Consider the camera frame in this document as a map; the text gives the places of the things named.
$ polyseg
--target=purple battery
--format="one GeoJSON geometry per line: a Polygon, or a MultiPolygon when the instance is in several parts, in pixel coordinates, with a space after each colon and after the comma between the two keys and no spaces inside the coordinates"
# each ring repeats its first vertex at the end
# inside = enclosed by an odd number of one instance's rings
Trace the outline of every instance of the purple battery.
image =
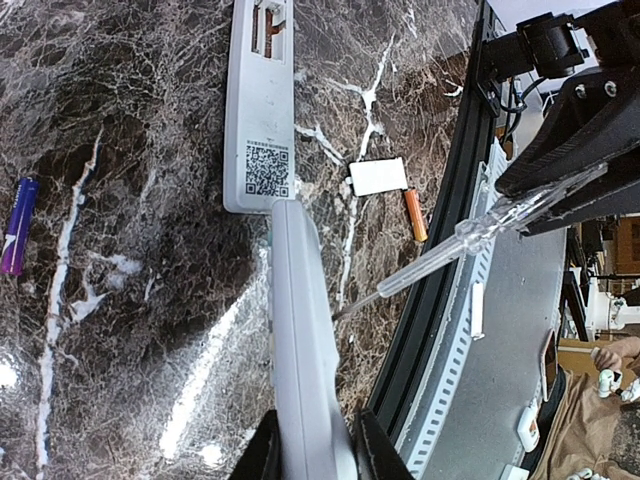
{"type": "Polygon", "coordinates": [[[36,204],[38,187],[38,182],[35,180],[20,179],[16,201],[13,204],[9,220],[9,229],[4,237],[4,247],[2,247],[2,263],[0,264],[0,272],[2,273],[22,274],[24,251],[27,246],[31,215],[36,204]]]}

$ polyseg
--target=orange battery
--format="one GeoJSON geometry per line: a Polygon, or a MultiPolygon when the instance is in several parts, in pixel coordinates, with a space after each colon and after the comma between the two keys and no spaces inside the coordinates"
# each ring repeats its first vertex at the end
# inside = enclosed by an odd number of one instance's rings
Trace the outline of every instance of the orange battery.
{"type": "Polygon", "coordinates": [[[424,222],[422,210],[420,209],[418,191],[415,188],[405,190],[404,199],[407,201],[407,208],[409,209],[409,217],[411,218],[411,225],[413,226],[413,236],[418,242],[426,242],[429,236],[427,235],[427,226],[424,222]]]}

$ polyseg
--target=person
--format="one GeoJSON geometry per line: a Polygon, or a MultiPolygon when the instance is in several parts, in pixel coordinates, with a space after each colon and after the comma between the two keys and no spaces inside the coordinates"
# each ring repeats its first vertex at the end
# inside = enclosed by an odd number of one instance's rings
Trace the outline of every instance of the person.
{"type": "MultiPolygon", "coordinates": [[[[626,366],[638,376],[640,338],[604,346],[593,361],[598,371],[626,366]]],[[[598,379],[588,374],[564,371],[564,378],[565,393],[530,480],[565,480],[585,469],[610,480],[640,480],[640,400],[600,398],[598,379]]]]}

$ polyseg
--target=hand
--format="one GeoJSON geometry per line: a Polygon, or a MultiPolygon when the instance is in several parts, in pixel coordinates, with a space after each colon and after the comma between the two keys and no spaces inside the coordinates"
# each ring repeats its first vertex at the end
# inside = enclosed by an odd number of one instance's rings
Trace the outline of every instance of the hand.
{"type": "Polygon", "coordinates": [[[593,360],[598,371],[609,369],[619,372],[622,370],[622,358],[624,356],[622,350],[615,343],[602,347],[593,360]]]}

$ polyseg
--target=qr code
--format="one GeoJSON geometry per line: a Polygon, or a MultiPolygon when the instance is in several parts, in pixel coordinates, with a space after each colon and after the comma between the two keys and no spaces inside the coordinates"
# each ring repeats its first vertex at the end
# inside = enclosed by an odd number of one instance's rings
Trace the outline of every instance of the qr code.
{"type": "Polygon", "coordinates": [[[285,147],[250,141],[246,160],[248,194],[289,196],[289,152],[285,147]]]}

